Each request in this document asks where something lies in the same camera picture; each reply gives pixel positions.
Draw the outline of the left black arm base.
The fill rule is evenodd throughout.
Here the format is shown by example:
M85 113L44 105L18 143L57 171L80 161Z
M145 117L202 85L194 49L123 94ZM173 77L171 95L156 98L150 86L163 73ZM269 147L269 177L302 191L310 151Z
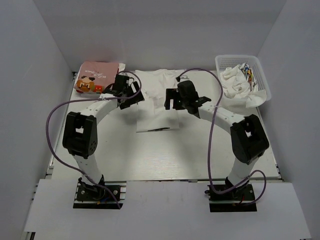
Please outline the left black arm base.
M105 186L113 193L120 207L117 205L111 194L105 189L102 189L99 192L92 192L78 183L73 201L73 208L119 210L125 201L127 183L105 182Z

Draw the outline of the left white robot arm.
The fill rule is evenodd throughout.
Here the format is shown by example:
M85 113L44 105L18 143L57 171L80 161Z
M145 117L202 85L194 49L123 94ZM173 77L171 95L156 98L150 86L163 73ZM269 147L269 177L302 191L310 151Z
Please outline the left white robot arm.
M98 124L112 111L126 109L144 101L142 82L118 74L115 82L106 87L91 105L81 111L70 111L66 116L62 146L75 159L82 182L89 186L88 193L99 200L105 196L104 177L98 168L95 151L98 147Z

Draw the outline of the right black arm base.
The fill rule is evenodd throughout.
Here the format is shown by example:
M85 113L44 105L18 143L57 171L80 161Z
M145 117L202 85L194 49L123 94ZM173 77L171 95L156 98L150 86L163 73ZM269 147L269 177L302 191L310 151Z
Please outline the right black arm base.
M209 199L209 210L211 213L249 213L257 212L256 203L253 202L256 197L253 186L247 184L241 187L240 190L228 192L225 194L214 193L208 186L204 194Z

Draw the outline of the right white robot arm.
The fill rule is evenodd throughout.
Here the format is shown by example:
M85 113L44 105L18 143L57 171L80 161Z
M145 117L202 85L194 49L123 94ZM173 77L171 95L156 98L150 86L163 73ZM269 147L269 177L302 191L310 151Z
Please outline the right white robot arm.
M225 179L225 189L210 188L218 195L226 194L236 200L244 193L244 187L254 174L253 167L258 159L269 148L270 143L260 119L251 114L244 116L231 112L206 96L199 96L190 80L180 82L177 88L168 88L165 93L164 107L166 110L187 110L201 120L211 122L226 131L231 138L234 163L231 172Z

